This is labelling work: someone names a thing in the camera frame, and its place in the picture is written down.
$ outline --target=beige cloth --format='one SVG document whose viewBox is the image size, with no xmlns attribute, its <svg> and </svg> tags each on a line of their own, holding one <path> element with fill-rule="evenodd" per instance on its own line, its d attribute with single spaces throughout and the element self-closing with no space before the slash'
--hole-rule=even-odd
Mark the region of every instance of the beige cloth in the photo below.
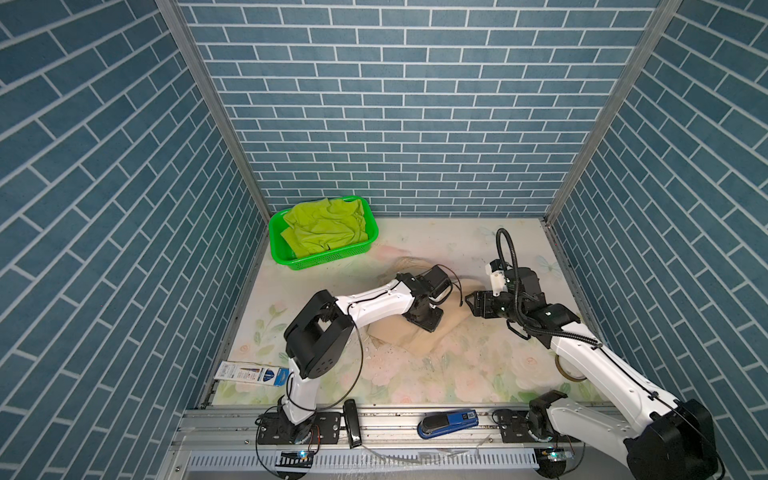
<svg viewBox="0 0 768 480">
<path fill-rule="evenodd" d="M 434 264 L 426 260 L 413 257 L 403 257 L 395 262 L 386 273 L 379 277 L 384 283 L 391 280 L 395 273 L 408 272 L 418 275 L 432 268 Z M 453 274 L 443 269 L 455 281 Z M 483 289 L 483 285 L 477 280 L 459 277 L 462 281 L 464 295 L 469 295 L 475 290 Z M 390 315 L 368 326 L 368 334 L 384 343 L 391 343 L 407 350 L 417 357 L 426 356 L 440 341 L 448 335 L 458 324 L 472 317 L 472 312 L 466 303 L 458 306 L 461 296 L 458 288 L 454 286 L 449 298 L 439 307 L 442 309 L 442 319 L 434 332 L 427 332 L 423 328 L 410 323 L 402 315 Z"/>
</svg>

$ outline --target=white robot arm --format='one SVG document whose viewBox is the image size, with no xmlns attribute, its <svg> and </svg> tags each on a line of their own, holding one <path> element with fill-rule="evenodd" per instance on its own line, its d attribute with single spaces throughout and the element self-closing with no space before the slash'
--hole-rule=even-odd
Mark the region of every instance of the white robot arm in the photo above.
<svg viewBox="0 0 768 480">
<path fill-rule="evenodd" d="M 288 325 L 283 336 L 290 368 L 283 411 L 294 425 L 316 409 L 320 376 L 338 362 L 353 327 L 402 314 L 409 322 L 434 332 L 442 318 L 437 306 L 453 285 L 439 266 L 421 275 L 399 273 L 384 286 L 350 296 L 318 292 Z M 319 322 L 330 322 L 323 330 Z"/>
<path fill-rule="evenodd" d="M 511 264 L 504 258 L 502 237 Z M 554 350 L 624 417 L 585 408 L 553 390 L 530 402 L 531 433 L 540 439 L 558 434 L 579 438 L 626 465 L 638 480 L 703 480 L 714 474 L 722 460 L 707 409 L 696 400 L 681 402 L 653 384 L 603 345 L 568 308 L 547 303 L 536 273 L 518 267 L 515 247 L 504 229 L 496 233 L 496 250 L 498 259 L 486 269 L 492 290 L 466 298 L 472 313 L 505 318 L 513 333 L 524 339 L 534 337 Z"/>
</svg>

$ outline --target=green basket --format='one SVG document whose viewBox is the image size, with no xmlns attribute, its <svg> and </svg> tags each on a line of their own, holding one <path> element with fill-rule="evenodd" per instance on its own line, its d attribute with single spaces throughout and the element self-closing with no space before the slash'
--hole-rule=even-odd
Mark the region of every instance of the green basket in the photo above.
<svg viewBox="0 0 768 480">
<path fill-rule="evenodd" d="M 353 245 L 347 245 L 346 247 L 328 250 L 327 252 L 315 253 L 304 258 L 296 258 L 293 249 L 288 246 L 288 243 L 283 239 L 283 236 L 280 235 L 283 230 L 288 228 L 288 223 L 286 223 L 283 217 L 290 212 L 289 208 L 274 214 L 270 219 L 270 246 L 272 249 L 272 258 L 280 265 L 287 265 L 291 270 L 301 270 L 310 268 L 311 266 L 320 265 L 321 263 L 341 260 L 342 258 L 351 257 L 352 255 L 360 255 L 361 253 L 370 250 L 371 243 L 373 243 L 379 236 L 379 226 L 376 225 L 376 220 L 373 219 L 371 207 L 368 205 L 368 202 L 366 202 L 366 199 L 355 195 L 342 197 L 342 200 L 346 202 L 360 200 L 360 203 L 362 204 L 362 215 L 366 219 L 366 233 L 368 234 L 368 240 L 361 243 L 354 243 Z"/>
</svg>

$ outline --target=table surface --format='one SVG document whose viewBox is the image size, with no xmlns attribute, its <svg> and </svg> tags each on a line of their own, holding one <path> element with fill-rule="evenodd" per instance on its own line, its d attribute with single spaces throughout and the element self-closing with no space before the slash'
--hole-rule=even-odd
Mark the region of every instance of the table surface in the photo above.
<svg viewBox="0 0 768 480">
<path fill-rule="evenodd" d="M 500 227 L 509 231 L 519 265 L 538 274 L 547 300 L 578 312 L 539 220 L 382 218 L 377 223 L 379 239 L 368 253 L 305 270 L 277 264 L 267 248 L 229 360 L 287 366 L 283 331 L 315 292 L 349 295 L 375 288 L 388 281 L 377 277 L 403 257 L 443 263 L 490 289 L 485 265 L 497 257 Z M 365 333 L 363 339 L 362 375 L 350 394 L 359 405 L 527 402 L 550 389 L 579 402 L 603 401 L 589 381 L 563 378 L 551 350 L 518 338 L 501 319 L 464 320 L 422 358 Z M 352 335 L 339 362 L 323 376 L 318 403 L 336 401 L 352 385 L 359 362 Z M 220 382 L 213 404 L 273 405 L 282 394 L 278 387 Z"/>
</svg>

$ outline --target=product box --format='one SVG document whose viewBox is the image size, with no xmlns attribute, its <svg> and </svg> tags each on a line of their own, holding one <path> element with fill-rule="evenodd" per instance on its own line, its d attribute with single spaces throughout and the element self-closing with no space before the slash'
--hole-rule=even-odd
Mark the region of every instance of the product box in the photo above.
<svg viewBox="0 0 768 480">
<path fill-rule="evenodd" d="M 283 386 L 288 380 L 288 369 L 259 363 L 222 362 L 214 378 L 255 385 Z"/>
</svg>

